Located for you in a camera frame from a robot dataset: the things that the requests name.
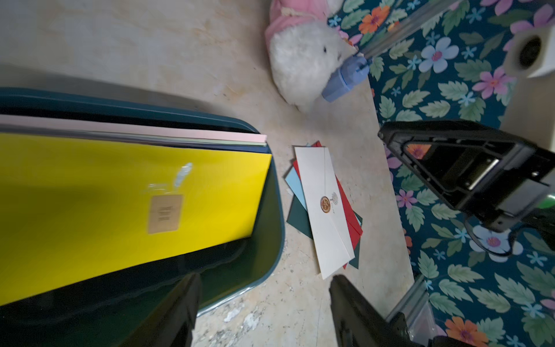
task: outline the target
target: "white plush toy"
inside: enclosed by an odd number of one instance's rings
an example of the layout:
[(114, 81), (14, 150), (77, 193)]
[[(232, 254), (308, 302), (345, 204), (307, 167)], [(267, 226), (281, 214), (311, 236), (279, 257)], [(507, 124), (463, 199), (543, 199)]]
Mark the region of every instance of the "white plush toy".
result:
[(272, 0), (266, 45), (284, 99), (307, 113), (331, 74), (356, 49), (327, 26), (342, 0)]

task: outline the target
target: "brown label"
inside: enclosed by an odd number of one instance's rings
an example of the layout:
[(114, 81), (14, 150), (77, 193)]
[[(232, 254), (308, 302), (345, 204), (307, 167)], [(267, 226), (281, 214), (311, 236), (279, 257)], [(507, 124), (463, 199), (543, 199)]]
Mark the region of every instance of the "brown label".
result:
[(157, 195), (150, 201), (148, 233), (171, 232), (179, 228), (182, 195)]

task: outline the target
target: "yellow paper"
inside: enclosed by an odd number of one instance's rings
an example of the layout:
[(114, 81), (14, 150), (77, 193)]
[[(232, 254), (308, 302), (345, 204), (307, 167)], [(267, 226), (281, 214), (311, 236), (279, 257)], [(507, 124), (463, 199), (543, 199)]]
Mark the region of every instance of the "yellow paper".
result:
[(18, 134), (0, 153), (0, 305), (248, 237), (271, 159)]

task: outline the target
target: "pink plush clothing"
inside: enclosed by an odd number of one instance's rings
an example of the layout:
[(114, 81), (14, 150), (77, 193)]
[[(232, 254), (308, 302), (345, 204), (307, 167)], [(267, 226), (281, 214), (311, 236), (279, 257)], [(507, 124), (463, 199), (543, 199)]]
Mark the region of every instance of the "pink plush clothing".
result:
[[(297, 15), (284, 16), (281, 12), (282, 8), (291, 8), (297, 12)], [(270, 40), (274, 34), (287, 27), (298, 26), (313, 21), (326, 23), (329, 12), (330, 9), (326, 0), (272, 0), (270, 5), (270, 25), (264, 33), (266, 46), (270, 48)]]

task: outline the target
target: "envelope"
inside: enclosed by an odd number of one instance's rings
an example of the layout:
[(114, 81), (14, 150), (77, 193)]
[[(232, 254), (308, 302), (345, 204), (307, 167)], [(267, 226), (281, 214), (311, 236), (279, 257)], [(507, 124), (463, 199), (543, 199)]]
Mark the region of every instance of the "envelope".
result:
[(327, 147), (295, 147), (322, 278), (355, 257)]

